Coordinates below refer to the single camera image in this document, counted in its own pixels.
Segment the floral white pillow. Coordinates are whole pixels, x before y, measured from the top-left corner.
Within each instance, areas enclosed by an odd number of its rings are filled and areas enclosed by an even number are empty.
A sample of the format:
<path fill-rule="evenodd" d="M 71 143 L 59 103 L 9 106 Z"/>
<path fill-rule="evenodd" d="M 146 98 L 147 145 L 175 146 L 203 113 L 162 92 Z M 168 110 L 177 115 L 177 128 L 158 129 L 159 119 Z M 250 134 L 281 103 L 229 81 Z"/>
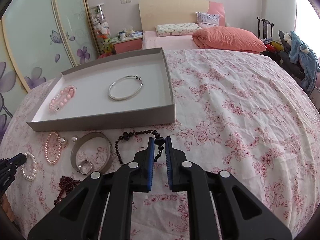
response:
<path fill-rule="evenodd" d="M 156 33 L 159 37 L 165 36 L 184 36 L 193 35 L 201 27 L 196 23 L 175 23 L 175 24 L 160 24 L 156 26 Z"/>

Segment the floral pink bedsheet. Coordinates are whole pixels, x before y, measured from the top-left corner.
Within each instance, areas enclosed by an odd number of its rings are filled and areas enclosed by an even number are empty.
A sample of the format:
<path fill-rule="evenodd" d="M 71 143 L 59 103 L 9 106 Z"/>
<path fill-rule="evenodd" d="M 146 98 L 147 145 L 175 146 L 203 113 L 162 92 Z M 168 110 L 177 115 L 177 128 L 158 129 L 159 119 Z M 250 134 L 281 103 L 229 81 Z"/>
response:
<path fill-rule="evenodd" d="M 291 231 L 306 227 L 319 205 L 319 112 L 300 86 L 269 57 L 225 50 L 167 50 L 176 119 L 153 127 L 104 130 L 114 144 L 124 131 L 157 130 L 204 170 L 227 170 Z M 31 91 L 1 143 L 1 158 L 30 152 L 34 181 L 21 172 L 7 190 L 22 234 L 53 207 L 62 176 L 82 180 L 70 164 L 72 136 L 65 132 L 59 162 L 44 158 L 48 133 L 36 133 L 27 115 L 48 90 Z M 187 194 L 168 188 L 165 154 L 155 163 L 152 191 L 135 193 L 130 239 L 189 239 Z"/>

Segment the thin silver bangle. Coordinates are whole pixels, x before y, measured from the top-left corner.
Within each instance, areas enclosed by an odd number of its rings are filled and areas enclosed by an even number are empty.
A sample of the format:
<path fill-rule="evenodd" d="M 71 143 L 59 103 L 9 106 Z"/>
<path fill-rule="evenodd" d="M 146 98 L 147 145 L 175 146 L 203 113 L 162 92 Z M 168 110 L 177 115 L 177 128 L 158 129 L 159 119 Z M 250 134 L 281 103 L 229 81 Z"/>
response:
<path fill-rule="evenodd" d="M 136 96 L 144 82 L 138 75 L 127 75 L 110 84 L 107 95 L 113 101 L 125 101 Z"/>

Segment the left pearl earring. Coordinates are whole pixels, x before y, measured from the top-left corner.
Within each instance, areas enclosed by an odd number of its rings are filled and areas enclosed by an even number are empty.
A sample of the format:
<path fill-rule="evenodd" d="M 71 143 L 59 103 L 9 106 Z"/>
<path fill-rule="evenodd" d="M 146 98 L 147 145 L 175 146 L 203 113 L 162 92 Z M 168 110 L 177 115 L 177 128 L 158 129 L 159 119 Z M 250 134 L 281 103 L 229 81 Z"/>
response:
<path fill-rule="evenodd" d="M 59 142 L 62 146 L 68 145 L 68 140 L 65 137 L 60 137 Z"/>

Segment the pink mattress sheet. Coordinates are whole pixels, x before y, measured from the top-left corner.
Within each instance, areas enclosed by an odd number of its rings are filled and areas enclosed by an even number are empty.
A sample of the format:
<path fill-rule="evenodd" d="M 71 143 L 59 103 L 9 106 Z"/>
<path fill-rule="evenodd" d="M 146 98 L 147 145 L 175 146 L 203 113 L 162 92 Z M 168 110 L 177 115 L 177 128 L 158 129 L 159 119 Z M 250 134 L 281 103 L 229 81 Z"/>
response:
<path fill-rule="evenodd" d="M 143 33 L 142 49 L 163 48 L 167 50 L 199 49 L 191 35 L 161 36 L 155 31 Z"/>

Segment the grey cardboard tray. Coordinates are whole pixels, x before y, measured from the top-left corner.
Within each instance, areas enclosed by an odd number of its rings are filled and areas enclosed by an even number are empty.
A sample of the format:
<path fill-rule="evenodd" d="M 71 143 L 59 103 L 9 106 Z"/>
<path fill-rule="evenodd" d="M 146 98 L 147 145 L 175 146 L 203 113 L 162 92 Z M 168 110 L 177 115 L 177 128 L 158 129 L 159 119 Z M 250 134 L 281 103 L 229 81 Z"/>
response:
<path fill-rule="evenodd" d="M 138 75 L 144 85 L 133 98 L 113 101 L 111 83 Z M 84 131 L 170 124 L 176 109 L 162 48 L 135 50 L 98 59 L 56 77 L 28 116 L 37 132 Z"/>

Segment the sliding wardrobe with flowers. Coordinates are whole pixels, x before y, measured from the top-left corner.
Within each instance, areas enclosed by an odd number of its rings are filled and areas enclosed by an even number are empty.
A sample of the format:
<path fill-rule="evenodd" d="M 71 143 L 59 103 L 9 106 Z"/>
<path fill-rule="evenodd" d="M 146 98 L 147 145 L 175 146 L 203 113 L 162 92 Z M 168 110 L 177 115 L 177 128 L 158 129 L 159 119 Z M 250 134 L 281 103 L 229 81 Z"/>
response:
<path fill-rule="evenodd" d="M 95 60 L 86 0 L 1 0 L 1 133 L 26 94 Z"/>

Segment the red waste basket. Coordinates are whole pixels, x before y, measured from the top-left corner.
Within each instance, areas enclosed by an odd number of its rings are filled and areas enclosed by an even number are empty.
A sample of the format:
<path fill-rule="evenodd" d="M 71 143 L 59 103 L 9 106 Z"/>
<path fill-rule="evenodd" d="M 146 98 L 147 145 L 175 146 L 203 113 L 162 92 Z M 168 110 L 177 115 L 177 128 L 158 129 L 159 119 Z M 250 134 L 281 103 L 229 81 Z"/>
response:
<path fill-rule="evenodd" d="M 98 57 L 98 59 L 102 59 L 102 58 L 109 57 L 109 56 L 112 56 L 112 55 L 113 55 L 113 54 L 112 54 L 111 52 L 104 53 L 104 54 L 100 55 L 100 56 Z"/>

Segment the orange folded quilt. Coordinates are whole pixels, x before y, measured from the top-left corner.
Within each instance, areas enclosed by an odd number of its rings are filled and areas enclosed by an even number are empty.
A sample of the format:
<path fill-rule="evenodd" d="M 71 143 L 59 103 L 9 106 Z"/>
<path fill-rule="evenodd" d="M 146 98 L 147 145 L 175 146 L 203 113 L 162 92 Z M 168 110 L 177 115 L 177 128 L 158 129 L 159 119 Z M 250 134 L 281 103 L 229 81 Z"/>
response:
<path fill-rule="evenodd" d="M 202 49 L 222 49 L 261 53 L 266 50 L 263 41 L 252 32 L 235 27 L 210 27 L 195 31 L 195 44 Z"/>

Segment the pink nightstand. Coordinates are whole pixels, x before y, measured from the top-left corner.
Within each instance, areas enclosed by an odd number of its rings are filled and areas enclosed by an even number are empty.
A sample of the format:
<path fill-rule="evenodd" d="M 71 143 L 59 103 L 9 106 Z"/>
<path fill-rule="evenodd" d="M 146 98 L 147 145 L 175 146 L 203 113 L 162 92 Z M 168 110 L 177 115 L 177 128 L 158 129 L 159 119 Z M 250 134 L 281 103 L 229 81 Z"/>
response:
<path fill-rule="evenodd" d="M 143 36 L 131 37 L 122 41 L 117 41 L 113 43 L 114 49 L 117 54 L 125 53 L 134 50 L 141 50 Z"/>

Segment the blue garment on chair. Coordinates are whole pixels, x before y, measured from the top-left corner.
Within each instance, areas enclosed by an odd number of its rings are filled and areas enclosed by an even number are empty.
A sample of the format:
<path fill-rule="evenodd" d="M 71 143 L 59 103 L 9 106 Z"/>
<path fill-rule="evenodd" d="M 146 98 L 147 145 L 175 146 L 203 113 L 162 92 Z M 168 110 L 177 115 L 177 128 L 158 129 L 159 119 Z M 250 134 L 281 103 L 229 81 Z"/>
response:
<path fill-rule="evenodd" d="M 310 94 L 316 84 L 319 73 L 319 61 L 316 54 L 309 48 L 295 33 L 290 32 L 291 35 L 291 50 L 289 54 L 290 62 L 299 62 L 303 68 L 305 77 L 301 80 L 301 87 Z"/>

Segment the beige pink headboard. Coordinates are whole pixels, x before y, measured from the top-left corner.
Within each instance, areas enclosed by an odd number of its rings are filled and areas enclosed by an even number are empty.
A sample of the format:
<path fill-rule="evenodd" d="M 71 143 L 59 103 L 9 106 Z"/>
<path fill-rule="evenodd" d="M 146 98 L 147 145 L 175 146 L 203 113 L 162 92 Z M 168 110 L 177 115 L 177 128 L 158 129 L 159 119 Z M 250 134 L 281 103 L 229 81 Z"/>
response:
<path fill-rule="evenodd" d="M 218 14 L 219 25 L 226 25 L 222 3 L 208 0 L 140 0 L 139 13 L 143 31 L 154 31 L 160 24 L 197 22 L 197 12 Z"/>

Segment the plush toy display tube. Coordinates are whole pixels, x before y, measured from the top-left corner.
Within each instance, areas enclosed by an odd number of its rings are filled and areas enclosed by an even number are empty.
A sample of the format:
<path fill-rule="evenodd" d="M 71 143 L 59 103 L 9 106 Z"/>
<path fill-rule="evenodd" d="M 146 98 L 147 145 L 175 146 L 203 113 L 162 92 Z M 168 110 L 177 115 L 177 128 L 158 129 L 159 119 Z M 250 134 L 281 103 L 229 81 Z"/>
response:
<path fill-rule="evenodd" d="M 110 56 L 113 53 L 111 44 L 111 32 L 105 17 L 103 6 L 104 4 L 102 3 L 91 7 L 91 23 L 93 25 L 93 30 L 101 54 Z"/>

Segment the black wooden chair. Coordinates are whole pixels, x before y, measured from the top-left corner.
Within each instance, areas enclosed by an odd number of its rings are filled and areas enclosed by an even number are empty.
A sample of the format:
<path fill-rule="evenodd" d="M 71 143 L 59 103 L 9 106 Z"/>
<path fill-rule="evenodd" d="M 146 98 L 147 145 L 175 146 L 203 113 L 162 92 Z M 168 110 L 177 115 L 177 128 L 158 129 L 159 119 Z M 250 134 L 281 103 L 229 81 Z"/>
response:
<path fill-rule="evenodd" d="M 258 38 L 268 39 L 273 37 L 274 24 L 269 20 L 257 17 L 258 20 Z"/>

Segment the purple patterned pillow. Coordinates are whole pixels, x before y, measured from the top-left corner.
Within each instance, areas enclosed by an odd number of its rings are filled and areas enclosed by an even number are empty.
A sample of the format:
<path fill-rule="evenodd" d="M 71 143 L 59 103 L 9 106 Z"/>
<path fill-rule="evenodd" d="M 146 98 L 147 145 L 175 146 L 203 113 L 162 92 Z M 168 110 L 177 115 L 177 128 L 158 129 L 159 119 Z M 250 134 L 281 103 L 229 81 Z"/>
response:
<path fill-rule="evenodd" d="M 220 25 L 219 14 L 208 14 L 204 12 L 196 12 L 197 25 L 201 28 L 218 27 Z"/>

